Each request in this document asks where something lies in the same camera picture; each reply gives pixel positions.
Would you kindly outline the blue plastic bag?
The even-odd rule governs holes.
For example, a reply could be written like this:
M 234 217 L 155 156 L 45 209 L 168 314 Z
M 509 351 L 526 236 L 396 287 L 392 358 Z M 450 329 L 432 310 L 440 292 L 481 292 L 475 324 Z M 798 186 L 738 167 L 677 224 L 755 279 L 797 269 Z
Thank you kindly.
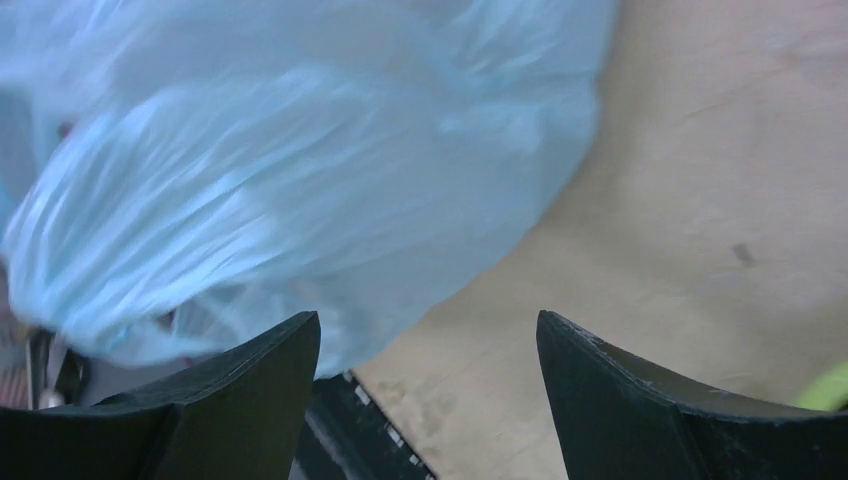
M 317 377 L 508 255 L 595 135 L 615 1 L 5 1 L 19 321 L 126 367 L 321 314 Z

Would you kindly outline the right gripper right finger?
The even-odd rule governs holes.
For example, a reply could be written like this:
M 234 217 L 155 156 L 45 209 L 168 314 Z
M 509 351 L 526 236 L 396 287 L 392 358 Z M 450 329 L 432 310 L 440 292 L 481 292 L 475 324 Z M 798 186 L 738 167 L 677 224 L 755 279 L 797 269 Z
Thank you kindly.
M 536 344 L 572 479 L 843 479 L 847 416 L 700 383 L 552 311 Z

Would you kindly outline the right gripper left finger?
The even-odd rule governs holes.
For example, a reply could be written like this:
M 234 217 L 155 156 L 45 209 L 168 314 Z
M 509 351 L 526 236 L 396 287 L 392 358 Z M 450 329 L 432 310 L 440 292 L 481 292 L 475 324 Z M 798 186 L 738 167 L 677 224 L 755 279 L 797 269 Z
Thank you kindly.
M 1 413 L 5 479 L 285 479 L 309 403 L 319 318 L 92 406 Z

